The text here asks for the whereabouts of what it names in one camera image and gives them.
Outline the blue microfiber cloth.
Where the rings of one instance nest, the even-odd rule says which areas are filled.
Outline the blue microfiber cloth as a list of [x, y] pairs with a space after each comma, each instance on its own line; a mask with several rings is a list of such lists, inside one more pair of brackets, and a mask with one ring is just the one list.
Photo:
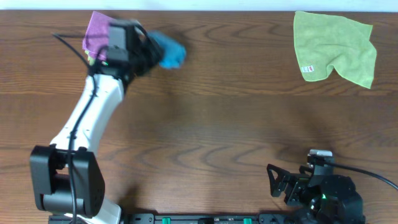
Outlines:
[[178, 69], [183, 65], [187, 51], [182, 44], [159, 31], [150, 31], [148, 35], [164, 51], [162, 59], [159, 62], [162, 68], [169, 70]]

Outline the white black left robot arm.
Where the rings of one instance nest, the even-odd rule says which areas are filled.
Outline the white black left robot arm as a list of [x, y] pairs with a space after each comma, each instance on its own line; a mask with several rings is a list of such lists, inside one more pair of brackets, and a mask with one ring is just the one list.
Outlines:
[[96, 160], [98, 144], [133, 79], [167, 55], [154, 34], [111, 38], [88, 65], [85, 88], [68, 121], [48, 146], [35, 146], [30, 174], [36, 207], [65, 215], [69, 223], [120, 223], [121, 207], [106, 199]]

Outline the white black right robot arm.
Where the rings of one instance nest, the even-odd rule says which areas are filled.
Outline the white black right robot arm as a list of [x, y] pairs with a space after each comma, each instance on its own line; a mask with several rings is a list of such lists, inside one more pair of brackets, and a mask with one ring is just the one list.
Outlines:
[[363, 199], [350, 177], [330, 166], [300, 166], [297, 174], [269, 164], [271, 196], [285, 194], [284, 203], [299, 207], [285, 223], [365, 224]]

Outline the folded purple cloth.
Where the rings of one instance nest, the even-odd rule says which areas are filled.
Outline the folded purple cloth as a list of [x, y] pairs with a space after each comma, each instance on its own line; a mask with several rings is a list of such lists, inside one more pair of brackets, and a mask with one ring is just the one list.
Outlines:
[[96, 57], [101, 46], [108, 45], [108, 27], [112, 20], [112, 17], [93, 11], [82, 41], [83, 50], [89, 51], [93, 58]]

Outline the folded green cloth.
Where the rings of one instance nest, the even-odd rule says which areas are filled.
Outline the folded green cloth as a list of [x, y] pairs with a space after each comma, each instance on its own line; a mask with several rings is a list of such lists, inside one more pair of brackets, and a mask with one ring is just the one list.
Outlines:
[[93, 65], [95, 63], [95, 58], [93, 58], [90, 55], [90, 52], [87, 50], [85, 51], [85, 54], [87, 55], [87, 60], [88, 60], [89, 65]]

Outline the green microfiber cloth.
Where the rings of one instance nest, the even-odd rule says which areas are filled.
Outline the green microfiber cloth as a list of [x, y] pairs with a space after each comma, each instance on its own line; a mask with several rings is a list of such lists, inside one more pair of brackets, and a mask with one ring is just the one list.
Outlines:
[[370, 89], [377, 58], [372, 31], [372, 25], [343, 16], [297, 11], [294, 49], [303, 79], [319, 82], [336, 71], [342, 78]]

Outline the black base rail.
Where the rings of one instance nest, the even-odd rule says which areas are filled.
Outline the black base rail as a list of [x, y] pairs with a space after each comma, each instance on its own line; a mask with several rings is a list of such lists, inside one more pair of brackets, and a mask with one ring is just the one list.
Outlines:
[[127, 215], [120, 223], [128, 224], [285, 224], [294, 223], [287, 215], [276, 213], [260, 215], [154, 215], [137, 213]]

